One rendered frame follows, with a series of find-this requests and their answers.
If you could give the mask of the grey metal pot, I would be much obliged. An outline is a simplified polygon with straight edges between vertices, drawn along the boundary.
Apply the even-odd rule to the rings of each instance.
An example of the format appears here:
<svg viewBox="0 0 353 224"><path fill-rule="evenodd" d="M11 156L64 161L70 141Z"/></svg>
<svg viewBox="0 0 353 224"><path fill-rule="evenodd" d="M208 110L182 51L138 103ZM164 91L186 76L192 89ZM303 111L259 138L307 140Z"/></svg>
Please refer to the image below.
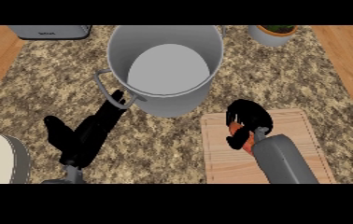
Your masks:
<svg viewBox="0 0 353 224"><path fill-rule="evenodd" d="M111 72L130 93L121 104L148 114L173 118L189 113L205 100L223 59L223 41L213 25L120 25L108 44Z"/></svg>

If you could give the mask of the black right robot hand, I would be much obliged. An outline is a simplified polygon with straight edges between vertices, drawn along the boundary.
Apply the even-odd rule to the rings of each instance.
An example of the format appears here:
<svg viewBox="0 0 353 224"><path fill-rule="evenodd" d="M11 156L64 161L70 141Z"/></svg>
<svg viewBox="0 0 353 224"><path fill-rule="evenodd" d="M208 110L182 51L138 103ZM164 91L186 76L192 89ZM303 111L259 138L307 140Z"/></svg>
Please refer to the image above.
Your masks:
<svg viewBox="0 0 353 224"><path fill-rule="evenodd" d="M273 120L265 108L253 101L238 99L226 110L226 126L232 122L247 126L253 133L268 135L273 130Z"/></svg>

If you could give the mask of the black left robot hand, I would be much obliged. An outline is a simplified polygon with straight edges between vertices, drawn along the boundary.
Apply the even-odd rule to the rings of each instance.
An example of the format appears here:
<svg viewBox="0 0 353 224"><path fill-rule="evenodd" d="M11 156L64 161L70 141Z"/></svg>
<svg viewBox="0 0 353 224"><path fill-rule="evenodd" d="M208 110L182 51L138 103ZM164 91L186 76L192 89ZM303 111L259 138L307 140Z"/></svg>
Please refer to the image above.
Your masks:
<svg viewBox="0 0 353 224"><path fill-rule="evenodd" d="M105 101L96 113L86 117L76 130L56 116L44 117L49 143L62 151L59 162L86 168L98 155L108 134L126 110Z"/></svg>

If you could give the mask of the silver toaster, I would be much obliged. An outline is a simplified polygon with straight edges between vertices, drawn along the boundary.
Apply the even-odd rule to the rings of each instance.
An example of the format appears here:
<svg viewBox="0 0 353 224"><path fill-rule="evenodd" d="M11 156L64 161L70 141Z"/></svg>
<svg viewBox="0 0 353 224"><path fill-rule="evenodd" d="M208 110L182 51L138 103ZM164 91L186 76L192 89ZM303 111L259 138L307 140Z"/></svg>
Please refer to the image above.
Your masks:
<svg viewBox="0 0 353 224"><path fill-rule="evenodd" d="M89 36L90 25L11 25L11 30L24 40L83 39Z"/></svg>

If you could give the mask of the cream plate with grey rim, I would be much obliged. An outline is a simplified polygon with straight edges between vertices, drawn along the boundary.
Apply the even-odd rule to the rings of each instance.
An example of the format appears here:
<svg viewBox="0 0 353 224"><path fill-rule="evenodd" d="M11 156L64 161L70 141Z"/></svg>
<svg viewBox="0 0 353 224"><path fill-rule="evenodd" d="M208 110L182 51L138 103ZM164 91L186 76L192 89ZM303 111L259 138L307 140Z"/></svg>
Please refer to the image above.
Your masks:
<svg viewBox="0 0 353 224"><path fill-rule="evenodd" d="M0 184L27 184L31 175L31 155L21 141L0 134Z"/></svg>

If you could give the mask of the orange sweet potato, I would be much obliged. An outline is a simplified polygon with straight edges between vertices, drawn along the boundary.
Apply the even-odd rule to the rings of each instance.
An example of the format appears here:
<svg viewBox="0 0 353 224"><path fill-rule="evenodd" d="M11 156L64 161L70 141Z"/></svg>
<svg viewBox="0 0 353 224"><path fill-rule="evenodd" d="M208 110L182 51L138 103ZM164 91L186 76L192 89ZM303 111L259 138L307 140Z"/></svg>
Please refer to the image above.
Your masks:
<svg viewBox="0 0 353 224"><path fill-rule="evenodd" d="M229 125L229 133L231 136L228 137L228 143L231 148L235 150L244 149L244 151L253 155L253 145L256 144L256 141L254 133L250 128L239 123L232 122Z"/></svg>

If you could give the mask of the grey potted plant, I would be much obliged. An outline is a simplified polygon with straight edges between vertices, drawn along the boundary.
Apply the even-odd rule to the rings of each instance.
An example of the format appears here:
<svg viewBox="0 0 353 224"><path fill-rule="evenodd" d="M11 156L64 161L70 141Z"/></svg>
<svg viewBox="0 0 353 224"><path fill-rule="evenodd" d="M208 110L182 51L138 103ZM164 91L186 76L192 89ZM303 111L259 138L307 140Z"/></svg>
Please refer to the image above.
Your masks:
<svg viewBox="0 0 353 224"><path fill-rule="evenodd" d="M293 34L297 32L299 26L294 26L294 29L285 33L275 33L263 28L260 25L250 25L248 26L248 34L254 38L254 40L269 47L279 47L282 46L287 41L290 40Z"/></svg>

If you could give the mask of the pale wooden cutting board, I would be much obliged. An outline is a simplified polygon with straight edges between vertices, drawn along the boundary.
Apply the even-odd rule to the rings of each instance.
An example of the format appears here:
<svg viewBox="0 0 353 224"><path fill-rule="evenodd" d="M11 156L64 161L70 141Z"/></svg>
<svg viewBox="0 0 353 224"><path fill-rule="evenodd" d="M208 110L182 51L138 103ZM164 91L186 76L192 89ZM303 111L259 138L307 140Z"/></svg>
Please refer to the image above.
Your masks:
<svg viewBox="0 0 353 224"><path fill-rule="evenodd" d="M275 109L269 110L269 114L273 119L273 130L269 135L285 134L290 137L319 182L335 184L337 181L304 111L299 108ZM244 150L234 150L228 145L226 114L205 114L200 122L207 182L268 184L254 157Z"/></svg>

